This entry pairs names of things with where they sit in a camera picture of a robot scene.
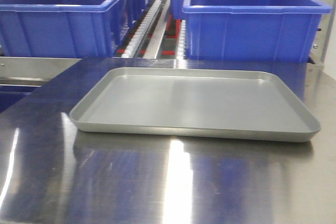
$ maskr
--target stainless steel countertop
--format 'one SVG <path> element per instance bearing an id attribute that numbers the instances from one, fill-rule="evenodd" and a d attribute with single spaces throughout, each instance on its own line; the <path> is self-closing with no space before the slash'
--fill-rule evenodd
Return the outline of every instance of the stainless steel countertop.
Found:
<path id="1" fill-rule="evenodd" d="M 304 100 L 322 130 L 303 144 L 78 131 L 69 111 L 117 67 L 272 72 Z M 0 114 L 0 223 L 335 224 L 336 81 L 306 68 L 78 62 Z"/>

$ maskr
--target gray tray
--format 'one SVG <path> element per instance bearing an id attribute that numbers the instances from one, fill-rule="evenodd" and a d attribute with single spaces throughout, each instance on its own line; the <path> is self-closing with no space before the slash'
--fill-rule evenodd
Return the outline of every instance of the gray tray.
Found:
<path id="1" fill-rule="evenodd" d="M 71 110 L 89 132 L 305 142 L 318 120 L 275 75 L 257 71 L 118 68 Z"/>

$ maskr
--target rectangular tray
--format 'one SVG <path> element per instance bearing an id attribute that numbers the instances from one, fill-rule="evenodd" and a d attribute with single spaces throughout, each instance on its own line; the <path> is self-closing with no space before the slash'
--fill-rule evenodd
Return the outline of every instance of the rectangular tray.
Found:
<path id="1" fill-rule="evenodd" d="M 305 142 L 320 123 L 274 74 L 117 68 L 71 110 L 89 132 Z"/>

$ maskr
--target white wall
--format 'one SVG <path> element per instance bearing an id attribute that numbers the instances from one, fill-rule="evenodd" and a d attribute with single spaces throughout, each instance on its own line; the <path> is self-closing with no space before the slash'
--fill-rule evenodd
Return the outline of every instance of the white wall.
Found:
<path id="1" fill-rule="evenodd" d="M 336 79 L 336 14 L 331 29 L 327 53 L 324 59 L 324 72 Z"/>

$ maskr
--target bin rim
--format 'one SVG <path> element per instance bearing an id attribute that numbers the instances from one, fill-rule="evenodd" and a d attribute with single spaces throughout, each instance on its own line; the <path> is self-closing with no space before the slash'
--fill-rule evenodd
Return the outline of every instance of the bin rim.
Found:
<path id="1" fill-rule="evenodd" d="M 99 5 L 71 5 L 71 4 L 53 4 L 53 5 L 40 5 L 40 4 L 1 4 L 0 12 L 94 12 L 103 13 L 109 10 L 119 0 L 104 0 Z"/>
<path id="2" fill-rule="evenodd" d="M 309 0 L 317 6 L 213 6 L 191 5 L 184 0 L 183 12 L 187 14 L 229 13 L 229 14 L 328 14 L 332 7 L 320 0 Z"/>

